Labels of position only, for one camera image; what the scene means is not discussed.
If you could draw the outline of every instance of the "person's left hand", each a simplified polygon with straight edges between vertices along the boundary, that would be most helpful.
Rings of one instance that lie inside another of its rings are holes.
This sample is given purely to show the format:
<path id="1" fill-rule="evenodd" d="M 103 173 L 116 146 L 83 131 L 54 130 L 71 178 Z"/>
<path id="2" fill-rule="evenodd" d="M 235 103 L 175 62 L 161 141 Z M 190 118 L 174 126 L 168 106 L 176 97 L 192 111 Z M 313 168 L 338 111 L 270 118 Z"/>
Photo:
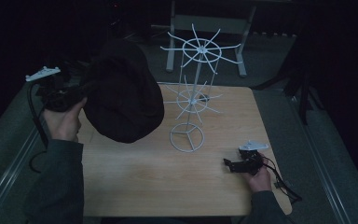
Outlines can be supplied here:
<path id="1" fill-rule="evenodd" d="M 81 127 L 78 116 L 86 102 L 87 98 L 84 98 L 66 112 L 54 112 L 45 109 L 43 117 L 52 139 L 78 142 L 77 133 Z"/>

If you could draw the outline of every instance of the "black hat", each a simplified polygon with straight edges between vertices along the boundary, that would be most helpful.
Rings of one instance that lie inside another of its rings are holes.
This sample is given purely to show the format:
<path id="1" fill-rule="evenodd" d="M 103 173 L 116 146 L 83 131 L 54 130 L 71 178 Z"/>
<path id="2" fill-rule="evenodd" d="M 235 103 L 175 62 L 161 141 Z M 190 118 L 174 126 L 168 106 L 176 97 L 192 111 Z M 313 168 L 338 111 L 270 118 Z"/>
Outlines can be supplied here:
<path id="1" fill-rule="evenodd" d="M 100 134 L 132 143 L 162 122 L 161 89 L 137 45 L 118 39 L 105 44 L 82 82 L 91 81 L 97 81 L 99 87 L 89 94 L 84 111 Z"/>

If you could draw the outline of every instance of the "black cable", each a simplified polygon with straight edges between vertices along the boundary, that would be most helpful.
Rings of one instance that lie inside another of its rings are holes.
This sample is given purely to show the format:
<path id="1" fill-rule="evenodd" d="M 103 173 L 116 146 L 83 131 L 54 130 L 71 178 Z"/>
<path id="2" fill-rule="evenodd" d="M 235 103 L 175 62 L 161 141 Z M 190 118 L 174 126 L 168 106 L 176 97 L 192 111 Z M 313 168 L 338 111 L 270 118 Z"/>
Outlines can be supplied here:
<path id="1" fill-rule="evenodd" d="M 45 148 L 48 148 L 48 136 L 46 135 L 45 133 L 45 130 L 43 129 L 43 126 L 42 126 L 42 123 L 40 122 L 40 116 L 42 115 L 42 112 L 43 112 L 43 108 L 45 107 L 43 105 L 42 109 L 40 110 L 39 114 L 36 114 L 36 111 L 34 109 L 34 103 L 33 103 L 33 97 L 32 97 L 32 93 L 33 93 L 33 87 L 34 85 L 36 85 L 35 82 L 32 82 L 28 88 L 28 92 L 27 92 L 27 98 L 28 98 L 28 105 L 30 107 L 30 110 L 31 110 L 31 114 L 32 114 L 32 117 L 33 117 L 33 122 L 34 122 L 34 125 L 37 129 L 37 131 L 39 132 L 39 135 L 40 135 L 40 138 L 42 139 L 42 142 L 43 142 L 43 145 L 45 146 Z M 30 169 L 36 173 L 41 173 L 40 171 L 38 171 L 37 169 L 34 168 L 34 159 L 36 157 L 38 157 L 39 155 L 43 154 L 43 153 L 46 153 L 47 151 L 44 150 L 44 151 L 41 151 L 35 155 L 33 155 L 33 157 L 29 160 L 28 162 L 28 165 L 30 167 Z"/>
<path id="2" fill-rule="evenodd" d="M 45 145 L 45 147 L 48 147 L 48 136 L 46 135 L 45 131 L 43 130 L 43 126 L 42 123 L 40 122 L 40 114 L 39 116 L 36 115 L 36 112 L 34 110 L 34 103 L 32 101 L 32 91 L 33 91 L 33 87 L 36 83 L 32 82 L 30 84 L 30 86 L 28 87 L 28 94 L 27 94 L 27 98 L 28 98 L 28 105 L 30 107 L 31 110 L 31 114 L 33 116 L 33 121 L 34 121 L 34 125 L 37 129 L 37 131 L 39 132 L 40 138 L 42 139 L 43 145 Z"/>
<path id="3" fill-rule="evenodd" d="M 36 170 L 36 169 L 34 168 L 34 159 L 36 159 L 36 157 L 42 155 L 43 153 L 47 153 L 47 151 L 44 150 L 44 151 L 41 151 L 41 152 L 38 152 L 38 153 L 34 154 L 33 157 L 32 157 L 32 158 L 29 160 L 29 162 L 28 162 L 28 166 L 30 167 L 30 169 L 31 169 L 32 171 L 38 173 L 38 174 L 40 174 L 40 173 L 42 173 L 42 172 L 39 171 L 39 170 Z"/>
<path id="4" fill-rule="evenodd" d="M 276 166 L 275 166 L 275 163 L 274 163 L 272 160 L 270 160 L 269 158 L 266 158 L 266 157 L 263 157 L 263 158 L 265 158 L 265 159 L 271 161 L 272 164 L 274 165 L 274 167 L 276 167 Z M 286 185 L 286 184 L 284 183 L 284 181 L 282 180 L 281 176 L 278 174 L 278 171 L 276 170 L 276 168 L 273 168 L 273 167 L 271 167 L 271 166 L 269 166 L 269 165 L 267 165 L 267 164 L 265 164 L 265 163 L 264 163 L 264 165 L 265 165 L 266 167 L 268 167 L 268 168 L 275 174 L 275 176 L 277 177 L 279 188 L 280 188 L 280 189 L 284 188 L 284 189 L 287 190 L 287 192 L 289 192 L 290 194 L 292 194 L 293 196 L 295 196 L 295 198 L 292 198 L 292 197 L 290 197 L 290 196 L 288 195 L 290 198 L 294 199 L 293 201 L 291 201 L 291 204 L 302 201 L 302 197 L 301 197 L 301 196 L 299 196 L 299 195 L 296 194 L 294 191 L 292 191 L 289 187 L 287 187 L 287 185 Z"/>

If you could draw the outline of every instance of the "black object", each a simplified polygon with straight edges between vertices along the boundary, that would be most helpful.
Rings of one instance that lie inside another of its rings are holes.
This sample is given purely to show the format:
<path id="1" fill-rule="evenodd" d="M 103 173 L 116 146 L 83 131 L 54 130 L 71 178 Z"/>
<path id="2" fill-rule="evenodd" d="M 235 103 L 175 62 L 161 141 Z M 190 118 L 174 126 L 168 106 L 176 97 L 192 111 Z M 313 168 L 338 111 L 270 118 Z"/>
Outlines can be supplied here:
<path id="1" fill-rule="evenodd" d="M 97 88 L 97 82 L 65 87 L 60 77 L 51 76 L 41 81 L 37 94 L 41 96 L 46 109 L 65 112 L 87 97 L 92 91 L 97 90 Z"/>
<path id="2" fill-rule="evenodd" d="M 122 143 L 153 132 L 164 118 L 161 89 L 141 49 L 126 40 L 106 43 L 82 83 L 95 81 L 84 107 L 89 122 L 102 135 Z"/>
<path id="3" fill-rule="evenodd" d="M 257 174 L 260 167 L 264 165 L 263 158 L 256 150 L 240 150 L 243 161 L 229 161 L 223 159 L 225 165 L 228 166 L 231 173 L 249 173 L 251 175 Z"/>

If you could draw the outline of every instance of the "wire stand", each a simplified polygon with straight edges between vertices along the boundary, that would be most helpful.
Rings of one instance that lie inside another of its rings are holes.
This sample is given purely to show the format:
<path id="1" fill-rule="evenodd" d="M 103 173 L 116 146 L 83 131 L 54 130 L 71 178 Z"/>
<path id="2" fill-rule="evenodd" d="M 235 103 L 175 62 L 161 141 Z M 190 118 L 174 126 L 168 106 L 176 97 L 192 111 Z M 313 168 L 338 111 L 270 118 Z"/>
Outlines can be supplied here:
<path id="1" fill-rule="evenodd" d="M 174 35 L 171 35 L 170 33 L 168 33 L 168 35 L 170 37 L 181 40 L 184 42 L 183 46 L 180 49 L 165 49 L 165 48 L 161 47 L 164 50 L 181 50 L 183 52 L 182 64 L 181 64 L 181 70 L 180 70 L 180 76 L 179 76 L 179 83 L 178 83 L 178 90 L 175 91 L 173 88 L 166 86 L 169 90 L 176 93 L 176 101 L 164 102 L 164 103 L 176 103 L 182 109 L 182 112 L 179 114 L 179 116 L 176 119 L 179 119 L 185 113 L 188 114 L 187 122 L 180 123 L 180 124 L 176 125 L 175 127 L 173 127 L 171 129 L 171 134 L 170 134 L 170 140 L 171 140 L 172 145 L 176 149 L 178 149 L 180 151 L 184 151 L 184 152 L 193 152 L 193 151 L 199 149 L 202 146 L 202 144 L 204 143 L 204 133 L 203 133 L 202 129 L 198 125 L 196 125 L 194 123 L 190 123 L 191 115 L 197 114 L 197 117 L 198 117 L 200 123 L 203 124 L 202 119 L 200 117 L 200 112 L 204 111 L 205 109 L 210 109 L 213 112 L 220 113 L 219 111 L 212 109 L 208 106 L 208 102 L 211 99 L 221 96 L 221 95 L 217 95 L 214 97 L 210 96 L 214 76 L 217 75 L 216 69 L 217 69 L 219 60 L 223 59 L 223 60 L 226 60 L 231 63 L 238 63 L 238 62 L 235 62 L 230 59 L 222 57 L 222 49 L 234 49 L 234 48 L 237 48 L 239 45 L 221 48 L 213 42 L 213 40 L 219 34 L 220 29 L 216 32 L 216 34 L 210 40 L 204 39 L 204 38 L 198 38 L 197 33 L 194 29 L 194 25 L 192 25 L 192 29 L 193 29 L 195 38 L 192 38 L 189 40 L 184 40 L 182 38 L 179 38 L 177 36 L 174 36 Z M 183 75 L 183 69 L 190 62 L 197 62 L 197 71 L 196 71 L 196 76 L 194 79 L 194 84 L 187 84 L 186 76 Z M 211 84 L 209 85 L 209 89 L 208 89 L 208 94 L 202 93 L 202 90 L 205 88 L 207 81 L 205 81 L 205 83 L 200 88 L 198 87 L 200 70 L 201 70 L 201 66 L 203 63 L 207 63 L 213 72 Z M 185 81 L 185 89 L 184 90 L 181 90 L 182 78 Z M 178 144 L 175 144 L 175 136 L 176 135 L 184 136 L 185 138 L 187 138 L 188 145 L 186 145 L 186 147 L 181 147 L 181 146 L 178 146 Z"/>

